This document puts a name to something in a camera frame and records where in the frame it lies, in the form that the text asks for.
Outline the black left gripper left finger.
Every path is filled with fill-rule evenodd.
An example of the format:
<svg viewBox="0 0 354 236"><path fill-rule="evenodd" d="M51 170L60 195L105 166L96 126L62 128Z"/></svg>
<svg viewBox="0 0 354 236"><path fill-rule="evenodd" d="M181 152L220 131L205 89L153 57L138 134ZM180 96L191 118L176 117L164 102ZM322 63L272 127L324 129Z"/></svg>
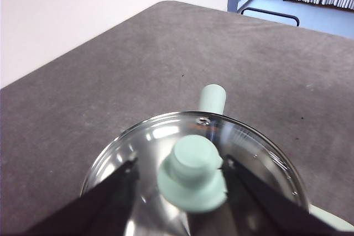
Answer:
<svg viewBox="0 0 354 236"><path fill-rule="evenodd" d="M136 199L137 183L135 158L24 235L123 235Z"/></svg>

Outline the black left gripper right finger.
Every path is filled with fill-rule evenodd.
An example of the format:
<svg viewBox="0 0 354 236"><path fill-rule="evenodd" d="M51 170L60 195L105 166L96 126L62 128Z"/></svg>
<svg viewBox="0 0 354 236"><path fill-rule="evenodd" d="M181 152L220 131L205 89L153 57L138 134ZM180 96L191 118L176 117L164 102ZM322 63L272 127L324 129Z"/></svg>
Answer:
<svg viewBox="0 0 354 236"><path fill-rule="evenodd" d="M252 235L349 235L281 195L233 157L222 166L227 201L235 222L246 218L246 209L261 222Z"/></svg>

